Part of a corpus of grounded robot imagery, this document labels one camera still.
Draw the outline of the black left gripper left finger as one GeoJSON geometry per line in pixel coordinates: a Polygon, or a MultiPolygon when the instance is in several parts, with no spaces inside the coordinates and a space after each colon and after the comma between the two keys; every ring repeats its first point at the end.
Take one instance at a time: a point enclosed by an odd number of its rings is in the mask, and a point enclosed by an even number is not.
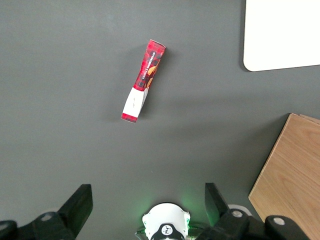
{"type": "Polygon", "coordinates": [[[0,222],[2,240],[75,240],[93,210],[90,184],[82,184],[58,209],[36,217],[24,226],[14,220],[0,222]]]}

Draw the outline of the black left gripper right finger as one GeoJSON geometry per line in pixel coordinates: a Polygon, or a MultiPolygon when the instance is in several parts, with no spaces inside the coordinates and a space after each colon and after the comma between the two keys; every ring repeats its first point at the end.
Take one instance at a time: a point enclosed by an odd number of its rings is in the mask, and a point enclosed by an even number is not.
{"type": "Polygon", "coordinates": [[[206,183],[205,210],[210,226],[198,240],[308,240],[309,237],[291,218],[267,216],[258,221],[239,208],[229,208],[215,183],[206,183]]]}

